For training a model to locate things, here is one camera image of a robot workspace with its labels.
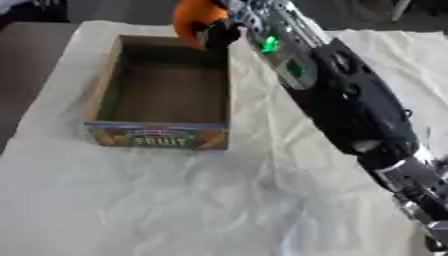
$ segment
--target robotic arm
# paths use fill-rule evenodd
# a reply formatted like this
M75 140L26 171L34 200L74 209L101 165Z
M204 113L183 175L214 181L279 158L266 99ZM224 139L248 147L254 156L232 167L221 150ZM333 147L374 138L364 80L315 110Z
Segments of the robotic arm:
M420 144L412 111L342 41L310 26L289 0L184 0L174 24L200 49L226 47L245 27L253 49L316 127L393 194L426 231L430 250L447 250L447 161Z

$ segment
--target silver metal part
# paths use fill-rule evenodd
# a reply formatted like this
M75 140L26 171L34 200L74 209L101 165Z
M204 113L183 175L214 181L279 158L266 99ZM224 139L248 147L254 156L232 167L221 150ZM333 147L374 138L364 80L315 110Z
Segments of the silver metal part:
M413 157L376 173L394 193L395 203L406 216L434 240L448 246L447 169L440 168L421 146Z
M300 90L316 83L317 70L310 49L326 44L309 20L289 0L222 0L232 22L247 28L252 47L280 75L284 85ZM278 44L272 51L262 48L267 40Z

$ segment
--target open box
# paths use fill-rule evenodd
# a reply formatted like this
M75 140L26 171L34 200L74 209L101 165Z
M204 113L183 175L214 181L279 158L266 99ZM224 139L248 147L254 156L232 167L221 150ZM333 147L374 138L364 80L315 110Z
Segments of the open box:
M228 52L175 38L119 36L84 124L100 145L225 149Z

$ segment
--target green led light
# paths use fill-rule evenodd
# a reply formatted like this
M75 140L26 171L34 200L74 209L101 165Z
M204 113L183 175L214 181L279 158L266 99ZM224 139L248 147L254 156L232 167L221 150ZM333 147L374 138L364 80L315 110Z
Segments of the green led light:
M275 50L277 50L279 43L280 43L280 40L278 40L278 38L276 38L275 36L270 36L270 37L266 38L266 40L264 41L264 43L261 47L261 52L262 53L274 52Z

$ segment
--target white cloth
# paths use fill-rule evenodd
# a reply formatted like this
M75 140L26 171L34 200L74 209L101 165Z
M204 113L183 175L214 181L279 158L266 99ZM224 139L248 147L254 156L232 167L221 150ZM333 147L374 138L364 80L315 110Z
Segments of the white cloth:
M174 35L108 22L74 34L0 160L1 255L426 255L390 194L313 127L243 39L231 47L228 151L89 142L85 95L118 34ZM423 142L448 152L443 35L340 37L414 110Z

